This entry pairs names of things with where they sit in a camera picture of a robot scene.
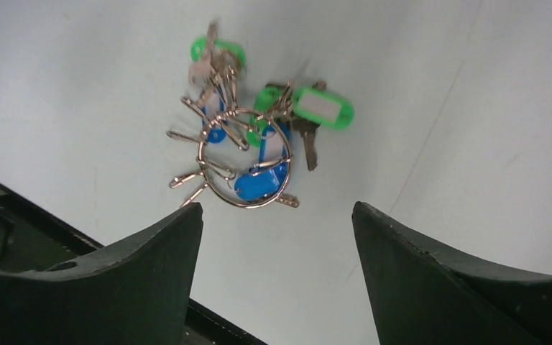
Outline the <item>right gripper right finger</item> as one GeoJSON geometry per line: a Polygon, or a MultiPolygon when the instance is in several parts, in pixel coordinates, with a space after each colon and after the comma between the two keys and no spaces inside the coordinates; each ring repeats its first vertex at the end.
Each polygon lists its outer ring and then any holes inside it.
{"type": "Polygon", "coordinates": [[[351,220],[381,344],[552,344],[552,275],[467,254],[365,202],[351,220]]]}

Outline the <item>large metal keyring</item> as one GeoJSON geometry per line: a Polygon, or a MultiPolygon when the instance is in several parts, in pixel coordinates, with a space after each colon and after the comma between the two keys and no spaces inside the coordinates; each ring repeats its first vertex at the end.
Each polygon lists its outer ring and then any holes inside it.
{"type": "Polygon", "coordinates": [[[230,206],[257,209],[272,203],[281,203],[297,208],[300,201],[286,191],[290,184],[294,160],[290,130],[282,120],[279,111],[231,109],[217,112],[211,118],[204,120],[196,156],[198,174],[204,179],[203,188],[213,191],[218,198],[230,206]],[[249,168],[266,165],[266,163],[257,163],[260,140],[266,126],[273,127],[283,136],[287,158],[282,161],[288,162],[288,174],[280,191],[270,198],[246,203],[237,198],[234,183],[240,175],[247,173],[249,168]]]}

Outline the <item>key with blue tag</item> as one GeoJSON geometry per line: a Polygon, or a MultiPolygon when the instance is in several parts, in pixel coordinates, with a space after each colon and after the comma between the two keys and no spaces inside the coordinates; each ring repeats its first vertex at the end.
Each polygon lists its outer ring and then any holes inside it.
{"type": "Polygon", "coordinates": [[[237,198],[251,203],[270,198],[280,191],[288,176],[288,162],[282,161],[287,157],[283,136],[272,126],[266,126],[262,132],[257,162],[266,165],[251,167],[236,179],[234,192],[237,198]]]}

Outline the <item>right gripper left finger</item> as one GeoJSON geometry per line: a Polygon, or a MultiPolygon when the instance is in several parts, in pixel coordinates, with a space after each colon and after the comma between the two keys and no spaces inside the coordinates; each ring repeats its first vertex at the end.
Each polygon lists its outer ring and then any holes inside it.
{"type": "Polygon", "coordinates": [[[0,271],[0,344],[179,344],[203,232],[191,203],[44,271],[0,271]]]}

